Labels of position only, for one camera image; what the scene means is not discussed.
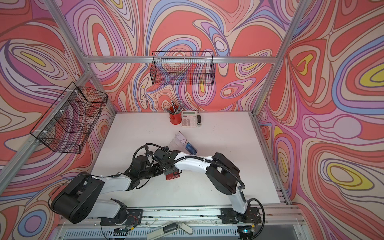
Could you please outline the red leather card holder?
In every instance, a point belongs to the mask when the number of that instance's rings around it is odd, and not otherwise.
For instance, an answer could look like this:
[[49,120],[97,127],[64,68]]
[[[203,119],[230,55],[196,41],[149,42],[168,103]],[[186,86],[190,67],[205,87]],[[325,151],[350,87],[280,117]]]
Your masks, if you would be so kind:
[[179,177],[180,177],[180,172],[179,171],[175,171],[175,172],[172,172],[170,174],[167,174],[166,175],[166,180],[170,181],[170,180],[173,180],[173,179],[176,179],[176,178],[179,178]]

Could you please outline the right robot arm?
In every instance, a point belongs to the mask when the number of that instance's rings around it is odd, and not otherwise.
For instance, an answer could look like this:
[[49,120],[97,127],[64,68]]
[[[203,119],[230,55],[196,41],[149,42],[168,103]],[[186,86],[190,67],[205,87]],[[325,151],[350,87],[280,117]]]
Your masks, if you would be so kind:
[[265,224],[265,210],[257,199],[246,200],[243,190],[246,188],[240,177],[240,170],[227,157],[215,153],[210,157],[189,155],[181,151],[171,151],[167,147],[147,143],[143,145],[151,165],[160,169],[168,179],[177,178],[183,171],[201,173],[208,177],[215,189],[228,196],[231,208],[222,208],[218,218],[224,224]]

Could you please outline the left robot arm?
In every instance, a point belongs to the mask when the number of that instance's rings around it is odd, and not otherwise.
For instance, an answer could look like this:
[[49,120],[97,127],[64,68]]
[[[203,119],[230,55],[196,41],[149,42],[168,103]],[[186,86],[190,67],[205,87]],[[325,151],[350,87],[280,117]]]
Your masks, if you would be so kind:
[[136,150],[128,169],[123,173],[102,177],[79,173],[59,190],[60,192],[49,201],[52,212],[66,218],[73,224],[88,218],[100,218],[111,225],[126,225],[130,215],[126,204],[117,200],[102,200],[100,195],[112,192],[138,190],[143,187],[141,181],[148,182],[151,178],[163,173],[155,163],[153,152],[144,144]]

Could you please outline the white VIP card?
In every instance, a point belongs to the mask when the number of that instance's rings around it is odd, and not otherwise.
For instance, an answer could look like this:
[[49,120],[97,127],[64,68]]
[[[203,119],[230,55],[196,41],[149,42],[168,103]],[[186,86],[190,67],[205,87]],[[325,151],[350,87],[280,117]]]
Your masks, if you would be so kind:
[[180,146],[184,146],[187,143],[187,138],[181,132],[178,132],[175,138],[176,143]]

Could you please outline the red pen cup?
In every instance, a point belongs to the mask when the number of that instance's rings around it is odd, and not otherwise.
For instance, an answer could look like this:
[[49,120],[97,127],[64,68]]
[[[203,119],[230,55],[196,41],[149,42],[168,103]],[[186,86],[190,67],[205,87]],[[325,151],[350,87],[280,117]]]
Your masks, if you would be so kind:
[[182,122],[182,113],[178,112],[175,113],[175,110],[173,107],[168,108],[169,114],[170,114],[170,122],[173,125],[179,125]]

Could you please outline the white pink calculator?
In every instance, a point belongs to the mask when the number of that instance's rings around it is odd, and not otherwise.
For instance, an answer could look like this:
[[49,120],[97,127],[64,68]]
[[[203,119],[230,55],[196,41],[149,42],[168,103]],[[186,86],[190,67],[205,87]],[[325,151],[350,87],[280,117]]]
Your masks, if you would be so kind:
[[197,127],[197,111],[183,111],[181,125],[185,128]]

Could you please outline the black stapler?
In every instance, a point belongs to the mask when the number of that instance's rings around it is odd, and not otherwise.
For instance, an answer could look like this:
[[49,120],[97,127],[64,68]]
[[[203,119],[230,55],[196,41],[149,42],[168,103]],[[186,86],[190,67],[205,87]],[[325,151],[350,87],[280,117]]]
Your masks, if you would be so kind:
[[199,112],[197,112],[197,126],[201,126],[202,125],[202,118],[201,118],[201,114]]

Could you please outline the grey handheld device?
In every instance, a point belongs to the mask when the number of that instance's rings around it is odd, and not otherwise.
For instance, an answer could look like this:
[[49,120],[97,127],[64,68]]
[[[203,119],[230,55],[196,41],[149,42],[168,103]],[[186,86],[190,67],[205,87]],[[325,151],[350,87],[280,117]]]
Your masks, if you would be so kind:
[[148,240],[156,240],[168,235],[171,235],[179,230],[184,231],[188,235],[192,235],[194,230],[186,225],[185,223],[171,223],[168,225],[165,225],[164,227],[160,227],[157,230],[154,230],[147,234]]

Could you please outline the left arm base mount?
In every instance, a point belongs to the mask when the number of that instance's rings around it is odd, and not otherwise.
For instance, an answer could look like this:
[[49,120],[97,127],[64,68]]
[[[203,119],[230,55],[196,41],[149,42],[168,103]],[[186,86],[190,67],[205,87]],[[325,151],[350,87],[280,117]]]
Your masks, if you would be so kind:
[[101,226],[129,226],[141,225],[143,209],[126,209],[120,211],[114,218],[101,218]]

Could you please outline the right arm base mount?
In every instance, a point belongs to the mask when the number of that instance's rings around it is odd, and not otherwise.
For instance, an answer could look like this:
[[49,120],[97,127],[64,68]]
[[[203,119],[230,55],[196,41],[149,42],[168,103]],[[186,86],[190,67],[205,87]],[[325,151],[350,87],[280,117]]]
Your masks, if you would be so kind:
[[247,208],[244,214],[234,211],[232,208],[221,208],[218,218],[222,220],[223,224],[255,224],[262,223],[259,208]]

